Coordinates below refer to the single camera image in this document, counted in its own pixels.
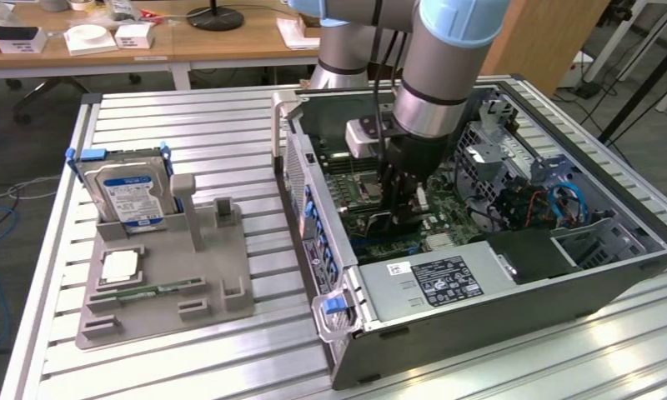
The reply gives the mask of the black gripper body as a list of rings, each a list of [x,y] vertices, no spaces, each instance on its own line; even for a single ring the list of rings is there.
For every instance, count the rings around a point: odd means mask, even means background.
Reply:
[[[438,170],[448,146],[448,137],[396,136],[390,140],[386,158],[394,173],[424,183]]]

